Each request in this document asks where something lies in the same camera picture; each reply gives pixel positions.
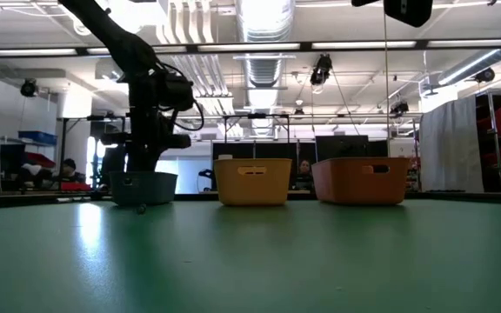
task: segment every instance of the white curtain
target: white curtain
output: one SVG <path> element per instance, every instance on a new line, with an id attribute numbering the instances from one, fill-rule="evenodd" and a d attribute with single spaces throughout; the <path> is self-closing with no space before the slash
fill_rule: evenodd
<path id="1" fill-rule="evenodd" d="M 446 103 L 424 114 L 420 131 L 424 191 L 484 192 L 475 96 Z"/>

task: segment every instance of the yellow basket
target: yellow basket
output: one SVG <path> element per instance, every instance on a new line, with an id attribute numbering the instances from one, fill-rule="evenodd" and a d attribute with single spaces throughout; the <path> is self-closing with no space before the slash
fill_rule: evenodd
<path id="1" fill-rule="evenodd" d="M 290 159 L 216 160 L 214 172 L 224 205 L 283 205 L 287 201 Z"/>

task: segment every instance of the blue bin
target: blue bin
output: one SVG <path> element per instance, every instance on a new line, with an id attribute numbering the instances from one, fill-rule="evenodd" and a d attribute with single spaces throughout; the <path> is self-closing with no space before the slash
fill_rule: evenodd
<path id="1" fill-rule="evenodd" d="M 57 136 L 44 133 L 43 131 L 19 131 L 19 138 L 26 138 L 35 143 L 43 143 L 47 145 L 57 145 Z"/>

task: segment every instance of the green table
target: green table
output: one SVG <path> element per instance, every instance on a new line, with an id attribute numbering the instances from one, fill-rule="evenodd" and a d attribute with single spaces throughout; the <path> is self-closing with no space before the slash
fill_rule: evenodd
<path id="1" fill-rule="evenodd" d="M 0 312 L 501 312 L 501 204 L 0 209 Z"/>

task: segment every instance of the orange basket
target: orange basket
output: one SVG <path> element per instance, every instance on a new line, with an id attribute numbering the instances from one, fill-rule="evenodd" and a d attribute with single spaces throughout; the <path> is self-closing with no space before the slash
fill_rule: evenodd
<path id="1" fill-rule="evenodd" d="M 313 164 L 317 198 L 339 204 L 401 203 L 410 163 L 406 157 L 346 157 Z"/>
<path id="2" fill-rule="evenodd" d="M 287 201 L 290 159 L 216 160 L 214 172 L 224 205 L 282 205 Z"/>

